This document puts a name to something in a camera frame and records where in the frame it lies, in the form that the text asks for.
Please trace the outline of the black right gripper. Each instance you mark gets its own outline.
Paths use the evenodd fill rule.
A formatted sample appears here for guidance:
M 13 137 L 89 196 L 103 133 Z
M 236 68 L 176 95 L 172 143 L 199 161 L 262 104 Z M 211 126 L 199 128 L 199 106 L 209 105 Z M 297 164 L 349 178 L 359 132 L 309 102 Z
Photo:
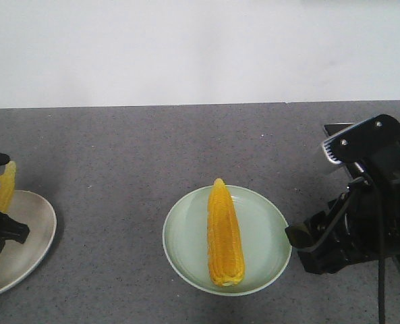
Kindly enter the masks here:
M 306 272 L 336 273 L 342 268 L 400 257 L 400 180 L 385 184 L 358 177 L 347 191 L 303 222 L 285 228 Z M 308 252 L 322 239 L 320 247 Z

